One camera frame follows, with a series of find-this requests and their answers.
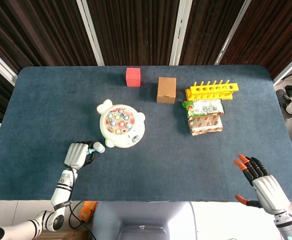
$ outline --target green snack bag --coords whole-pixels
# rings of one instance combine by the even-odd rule
[[[188,117],[225,114],[221,99],[183,100],[182,106],[187,110]]]

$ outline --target orange fingertip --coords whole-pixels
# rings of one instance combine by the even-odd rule
[[[248,160],[244,155],[242,155],[241,153],[238,154],[238,157],[240,158],[240,160],[241,160],[244,164],[246,164],[246,163],[249,162],[249,160]]]
[[[246,165],[244,165],[242,162],[240,162],[239,160],[235,159],[234,160],[235,165],[237,165],[241,171],[246,170],[247,167]]]
[[[238,202],[242,203],[243,205],[247,205],[248,200],[240,195],[235,195],[235,198],[238,200]]]

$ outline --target small brown box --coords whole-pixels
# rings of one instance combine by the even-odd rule
[[[163,104],[174,104],[176,99],[176,82],[174,77],[159,77],[157,102]]]

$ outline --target robotic arm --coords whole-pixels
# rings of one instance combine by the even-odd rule
[[[290,205],[286,194],[274,176],[270,175],[263,164],[252,157],[238,155],[234,163],[243,172],[256,192],[259,201],[251,201],[236,195],[236,199],[244,205],[263,208],[275,216],[274,223],[284,240],[292,240],[292,214],[286,211]]]
[[[0,240],[32,240],[38,237],[42,230],[59,230],[64,222],[65,208],[71,204],[77,171],[93,161],[95,151],[103,153],[105,147],[92,141],[72,143],[64,161],[67,168],[62,172],[50,201],[55,211],[42,211],[35,218],[21,224],[0,227]]]

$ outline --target toy bear ear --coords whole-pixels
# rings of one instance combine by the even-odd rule
[[[113,141],[112,140],[109,140],[109,139],[106,139],[105,140],[105,144],[109,148],[113,148],[115,146],[115,144],[113,143]]]
[[[146,119],[145,114],[143,114],[142,112],[139,112],[139,113],[138,113],[138,116],[140,117],[140,119],[141,119],[142,121],[145,121],[145,119]]]
[[[108,108],[112,106],[112,101],[107,99],[102,104],[98,105],[97,112],[103,114]]]

